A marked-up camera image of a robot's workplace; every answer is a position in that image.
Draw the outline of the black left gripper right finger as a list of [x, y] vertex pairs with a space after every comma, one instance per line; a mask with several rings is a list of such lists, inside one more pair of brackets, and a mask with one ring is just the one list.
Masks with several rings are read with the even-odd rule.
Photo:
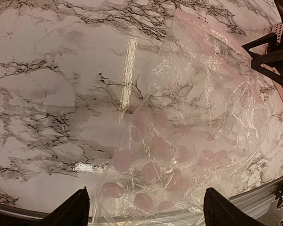
[[264, 226], [243, 213], [214, 188], [206, 190], [203, 211], [206, 226]]

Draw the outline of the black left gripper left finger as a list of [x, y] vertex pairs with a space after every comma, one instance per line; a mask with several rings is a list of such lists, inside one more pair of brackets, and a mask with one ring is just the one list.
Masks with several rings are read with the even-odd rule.
[[87, 226], [90, 198], [86, 187], [77, 190], [52, 213], [41, 219], [36, 226]]

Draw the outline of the clear zip top bag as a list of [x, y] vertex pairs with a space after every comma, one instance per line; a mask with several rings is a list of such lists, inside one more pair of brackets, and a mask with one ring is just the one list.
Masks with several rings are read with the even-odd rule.
[[250, 56], [177, 10], [144, 100], [93, 197], [94, 226], [203, 226], [212, 187], [229, 198], [266, 134]]

